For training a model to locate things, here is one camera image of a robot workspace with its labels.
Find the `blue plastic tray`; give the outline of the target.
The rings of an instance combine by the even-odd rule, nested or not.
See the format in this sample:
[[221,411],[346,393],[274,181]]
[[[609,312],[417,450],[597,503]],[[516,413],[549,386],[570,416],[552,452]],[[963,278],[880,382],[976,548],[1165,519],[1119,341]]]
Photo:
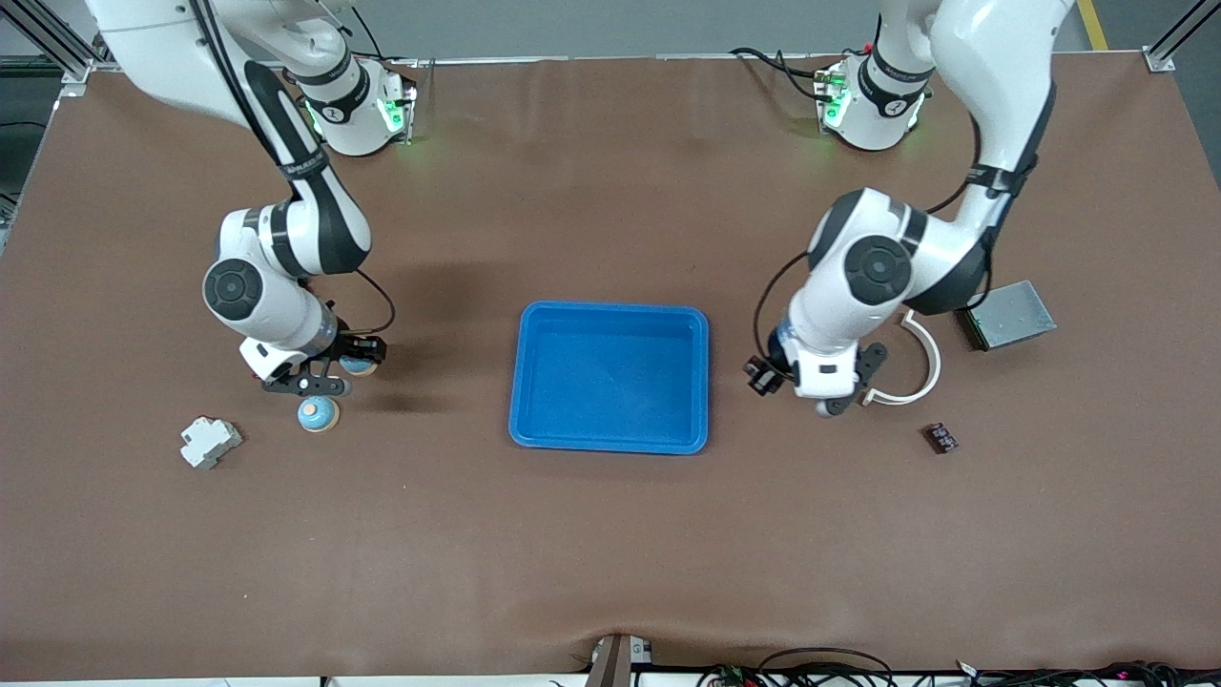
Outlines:
[[525,448],[696,455],[709,433],[709,364],[696,308],[532,301],[507,433]]

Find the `aluminium frame post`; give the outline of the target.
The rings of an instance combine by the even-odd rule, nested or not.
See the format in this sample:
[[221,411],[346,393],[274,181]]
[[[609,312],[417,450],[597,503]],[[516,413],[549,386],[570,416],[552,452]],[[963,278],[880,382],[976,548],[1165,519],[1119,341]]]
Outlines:
[[1221,11],[1221,0],[1195,0],[1190,9],[1165,31],[1151,45],[1143,45],[1140,52],[1149,73],[1173,73],[1173,56],[1197,31]]
[[0,0],[0,17],[61,71],[63,90],[74,92],[74,96],[83,93],[89,74],[107,63],[103,51],[74,31],[49,0]]

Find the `metal bracket at table edge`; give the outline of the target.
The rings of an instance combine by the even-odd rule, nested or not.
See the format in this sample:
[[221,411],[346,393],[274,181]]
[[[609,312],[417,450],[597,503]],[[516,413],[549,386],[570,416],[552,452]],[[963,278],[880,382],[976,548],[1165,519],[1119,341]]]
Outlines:
[[641,669],[651,666],[650,639],[636,635],[604,635],[593,644],[584,687],[640,687]]

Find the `grey metal box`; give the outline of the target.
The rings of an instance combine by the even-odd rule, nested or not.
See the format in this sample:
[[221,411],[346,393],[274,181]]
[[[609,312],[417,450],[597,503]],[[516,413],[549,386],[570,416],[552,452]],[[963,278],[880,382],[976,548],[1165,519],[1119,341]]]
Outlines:
[[982,304],[960,309],[958,318],[980,351],[1024,343],[1057,327],[1029,279],[994,288]]

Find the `white curved plastic piece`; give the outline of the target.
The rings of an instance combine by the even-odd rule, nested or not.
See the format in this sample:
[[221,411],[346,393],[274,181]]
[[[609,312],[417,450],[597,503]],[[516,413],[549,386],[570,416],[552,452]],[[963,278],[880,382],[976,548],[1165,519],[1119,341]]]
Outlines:
[[860,399],[860,405],[862,408],[867,408],[869,405],[878,405],[882,408],[910,406],[916,401],[923,400],[924,397],[933,390],[938,381],[941,379],[941,348],[938,345],[928,327],[919,322],[916,310],[908,308],[907,312],[904,314],[900,321],[900,326],[902,329],[906,329],[908,334],[913,336],[916,340],[919,340],[921,351],[924,353],[927,360],[924,382],[921,384],[919,390],[915,390],[912,394],[906,395],[889,394],[889,392],[877,390],[875,388],[869,387],[868,390],[864,392],[862,399]]

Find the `white circuit breaker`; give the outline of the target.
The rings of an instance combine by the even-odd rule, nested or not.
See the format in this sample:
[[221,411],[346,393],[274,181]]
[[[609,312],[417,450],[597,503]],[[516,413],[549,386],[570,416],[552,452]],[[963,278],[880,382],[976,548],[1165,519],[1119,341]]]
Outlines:
[[192,469],[214,469],[219,458],[243,443],[239,431],[225,419],[197,417],[179,433],[179,456]]

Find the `brown table mat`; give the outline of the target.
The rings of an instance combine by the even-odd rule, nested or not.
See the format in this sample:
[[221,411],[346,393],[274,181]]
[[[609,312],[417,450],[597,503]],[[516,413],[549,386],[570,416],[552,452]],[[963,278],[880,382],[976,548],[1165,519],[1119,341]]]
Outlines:
[[[750,390],[755,301],[841,193],[949,195],[955,96],[860,154],[734,59],[436,67],[415,143],[335,161],[400,312],[322,434],[200,295],[219,221],[280,174],[95,74],[0,257],[0,681],[562,674],[614,632],[665,663],[1221,666],[1221,192],[1171,74],[1054,73],[996,279],[1056,329],[980,353],[929,318],[929,397],[821,419]],[[538,300],[701,309],[702,451],[516,445]],[[214,469],[179,456],[200,416],[243,436]]]

